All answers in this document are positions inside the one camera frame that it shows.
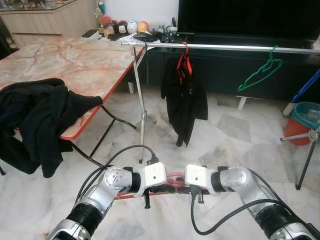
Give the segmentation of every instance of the white stool leg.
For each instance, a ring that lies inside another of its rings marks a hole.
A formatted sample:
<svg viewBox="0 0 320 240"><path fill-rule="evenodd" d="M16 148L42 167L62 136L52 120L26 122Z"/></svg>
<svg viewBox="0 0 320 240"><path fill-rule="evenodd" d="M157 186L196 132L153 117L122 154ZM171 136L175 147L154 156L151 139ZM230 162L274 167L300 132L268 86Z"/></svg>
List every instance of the white stool leg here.
<svg viewBox="0 0 320 240"><path fill-rule="evenodd" d="M240 102L238 105L238 110L242 110L244 108L244 105L246 103L247 98L245 96L240 97Z"/></svg>
<svg viewBox="0 0 320 240"><path fill-rule="evenodd" d="M129 86L129 93L130 93L130 94L134 94L134 93L135 93L134 83L128 81L128 86Z"/></svg>
<svg viewBox="0 0 320 240"><path fill-rule="evenodd" d="M294 109L295 105L296 105L295 103L289 102L288 105L283 110L282 114L284 116L288 116L292 112L292 110Z"/></svg>

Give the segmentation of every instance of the wooden cabinet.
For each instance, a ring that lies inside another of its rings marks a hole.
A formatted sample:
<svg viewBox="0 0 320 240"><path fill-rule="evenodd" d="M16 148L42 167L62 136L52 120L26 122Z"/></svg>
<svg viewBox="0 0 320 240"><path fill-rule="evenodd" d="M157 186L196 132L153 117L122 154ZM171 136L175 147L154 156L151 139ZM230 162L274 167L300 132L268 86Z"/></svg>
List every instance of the wooden cabinet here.
<svg viewBox="0 0 320 240"><path fill-rule="evenodd" d="M96 0L74 0L56 9L0 11L16 43L23 47L43 36L79 38L96 28Z"/></svg>

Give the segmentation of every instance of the glass jar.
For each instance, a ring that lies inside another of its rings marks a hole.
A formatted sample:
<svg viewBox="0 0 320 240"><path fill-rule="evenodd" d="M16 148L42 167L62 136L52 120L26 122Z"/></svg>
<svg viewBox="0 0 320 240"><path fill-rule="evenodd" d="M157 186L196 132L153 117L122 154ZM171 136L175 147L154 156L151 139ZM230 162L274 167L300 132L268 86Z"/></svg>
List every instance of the glass jar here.
<svg viewBox="0 0 320 240"><path fill-rule="evenodd" d="M115 33L111 17L103 16L101 18L101 22L102 22L102 26L103 26L103 34L106 38L108 37L109 34Z"/></svg>

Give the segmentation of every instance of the blue bucket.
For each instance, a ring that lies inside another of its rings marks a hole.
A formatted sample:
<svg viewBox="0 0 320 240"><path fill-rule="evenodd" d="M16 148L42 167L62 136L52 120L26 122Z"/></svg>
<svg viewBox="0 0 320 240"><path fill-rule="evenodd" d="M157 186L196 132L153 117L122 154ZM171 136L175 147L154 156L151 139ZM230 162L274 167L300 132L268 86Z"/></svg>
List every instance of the blue bucket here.
<svg viewBox="0 0 320 240"><path fill-rule="evenodd" d="M320 104L299 102L294 106L292 117L304 126L316 130L320 126Z"/></svg>

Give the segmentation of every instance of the red table edge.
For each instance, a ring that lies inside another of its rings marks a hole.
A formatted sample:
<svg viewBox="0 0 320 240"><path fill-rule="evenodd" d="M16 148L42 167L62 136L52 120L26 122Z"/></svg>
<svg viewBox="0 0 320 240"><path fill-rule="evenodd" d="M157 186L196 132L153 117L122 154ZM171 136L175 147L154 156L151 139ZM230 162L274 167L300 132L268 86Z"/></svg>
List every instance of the red table edge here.
<svg viewBox="0 0 320 240"><path fill-rule="evenodd" d="M137 54L137 57L139 58L142 54L144 50L144 47L140 50L140 52ZM116 83L113 85L113 87L111 88L111 90L108 92L108 94L103 98L102 100L102 104L105 103L105 101L108 99L108 97L114 92L114 90L118 87L119 83L122 81L122 79L124 79L125 75L129 72L129 70L133 67L134 63L131 62L130 65L127 67L127 69L124 71L124 73L120 76L120 78L118 79L118 81L116 81ZM73 136L61 136L60 139L63 140L76 140L80 134L82 134L82 132L85 130L85 128L87 127L87 125L90 123L90 121L94 118L94 116L97 114L97 112L99 111L99 109L101 108L102 105L99 105L97 107L95 107L95 110L92 112L91 116L87 119L87 121L81 126L81 128L76 132L75 135Z"/></svg>

